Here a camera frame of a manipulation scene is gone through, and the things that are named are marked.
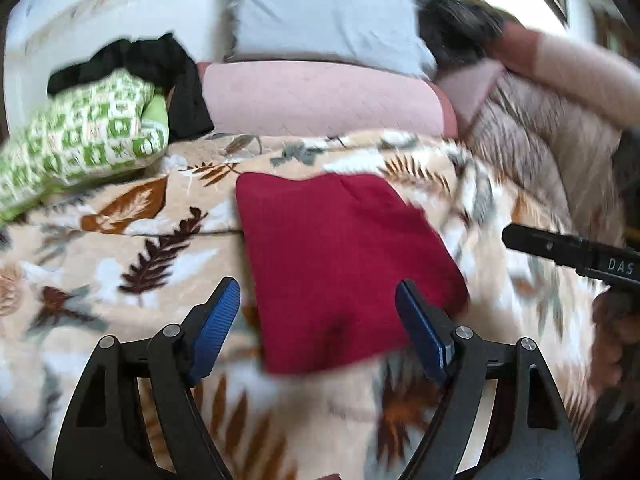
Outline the person's right hand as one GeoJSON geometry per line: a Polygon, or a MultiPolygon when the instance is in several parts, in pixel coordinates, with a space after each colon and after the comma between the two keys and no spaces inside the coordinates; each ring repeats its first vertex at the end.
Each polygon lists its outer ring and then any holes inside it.
{"type": "Polygon", "coordinates": [[[597,394],[620,385],[624,350],[639,342],[638,313],[615,316],[631,303],[631,296],[612,287],[593,300],[594,341],[591,346],[589,382],[597,394]]]}

